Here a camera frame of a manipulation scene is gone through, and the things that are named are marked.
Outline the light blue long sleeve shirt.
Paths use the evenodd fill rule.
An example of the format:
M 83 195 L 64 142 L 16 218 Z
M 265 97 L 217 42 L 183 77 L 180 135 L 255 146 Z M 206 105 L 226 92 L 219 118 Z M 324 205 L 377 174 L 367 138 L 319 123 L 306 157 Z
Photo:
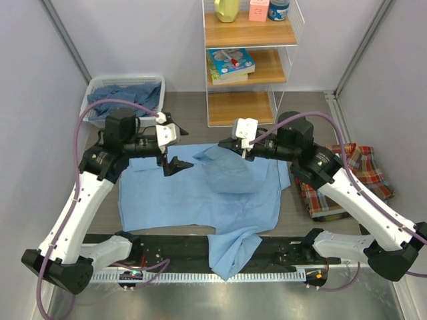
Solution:
M 125 231 L 199 225 L 208 237 L 209 268 L 235 276 L 278 223 L 282 191 L 290 186 L 285 161 L 246 161 L 211 144 L 178 145 L 170 153 L 191 163 L 166 177 L 153 159 L 132 159 L 119 179 L 119 214 Z

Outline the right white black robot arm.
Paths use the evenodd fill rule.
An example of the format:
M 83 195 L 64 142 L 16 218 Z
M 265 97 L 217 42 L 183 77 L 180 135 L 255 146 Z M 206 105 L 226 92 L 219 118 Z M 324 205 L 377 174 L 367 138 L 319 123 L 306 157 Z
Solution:
M 287 161 L 296 178 L 335 201 L 367 231 L 353 236 L 314 228 L 297 250 L 305 262 L 340 258 L 367 264 L 389 281 L 401 280 L 426 246 L 426 223 L 414 223 L 395 212 L 356 178 L 344 154 L 336 155 L 315 143 L 308 117 L 327 120 L 338 141 L 343 141 L 338 126 L 326 114 L 287 111 L 269 130 L 260 128 L 255 119 L 236 119 L 232 136 L 218 145 L 248 161 L 256 157 Z

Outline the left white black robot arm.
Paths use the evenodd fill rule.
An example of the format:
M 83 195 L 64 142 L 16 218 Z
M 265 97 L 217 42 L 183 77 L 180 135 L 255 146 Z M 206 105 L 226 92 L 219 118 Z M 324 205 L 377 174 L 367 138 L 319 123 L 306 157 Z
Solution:
M 118 231 L 108 240 L 82 249 L 83 240 L 103 200 L 133 158 L 154 158 L 164 176 L 192 166 L 177 157 L 167 158 L 167 148 L 188 132 L 169 113 L 160 113 L 155 134 L 139 132 L 140 121 L 128 108 L 114 109 L 98 132 L 97 143 L 83 154 L 75 187 L 51 232 L 38 249 L 28 249 L 21 261 L 42 280 L 78 295 L 94 273 L 116 262 L 134 266 L 143 249 L 138 236 Z

